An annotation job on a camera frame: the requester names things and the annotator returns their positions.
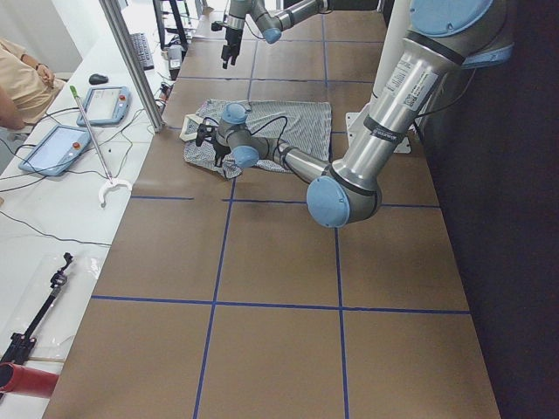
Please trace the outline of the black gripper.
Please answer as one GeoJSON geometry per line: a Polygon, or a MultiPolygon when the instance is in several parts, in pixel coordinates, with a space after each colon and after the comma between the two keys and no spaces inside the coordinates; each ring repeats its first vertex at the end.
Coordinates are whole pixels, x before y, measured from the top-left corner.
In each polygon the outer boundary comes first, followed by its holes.
{"type": "Polygon", "coordinates": [[[241,45],[241,30],[235,28],[227,28],[225,32],[226,45],[223,46],[221,52],[222,67],[228,68],[231,52],[238,52],[241,45]]]}
{"type": "Polygon", "coordinates": [[[215,150],[214,165],[222,166],[224,158],[227,156],[227,147],[215,141],[213,143],[213,148],[215,150]]]}

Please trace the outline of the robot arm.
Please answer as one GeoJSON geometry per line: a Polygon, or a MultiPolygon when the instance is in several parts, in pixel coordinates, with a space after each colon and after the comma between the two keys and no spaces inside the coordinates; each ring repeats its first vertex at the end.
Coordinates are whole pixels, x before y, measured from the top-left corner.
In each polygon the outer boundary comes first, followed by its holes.
{"type": "Polygon", "coordinates": [[[222,67],[235,65],[240,53],[246,17],[257,26],[262,38],[268,44],[277,42],[284,31],[306,19],[332,12],[334,10],[376,10],[379,1],[328,1],[307,0],[299,1],[284,10],[271,13],[264,1],[230,1],[229,10],[223,21],[214,21],[212,31],[225,28],[225,45],[222,48],[222,67]]]}
{"type": "Polygon", "coordinates": [[[210,135],[216,157],[231,155],[241,168],[269,160],[293,171],[307,183],[308,210],[322,226],[367,219],[382,201],[378,174],[444,77],[510,57],[515,14],[513,1],[397,1],[383,48],[391,73],[376,80],[341,159],[321,161],[281,139],[257,136],[238,103],[225,107],[210,135]]]}

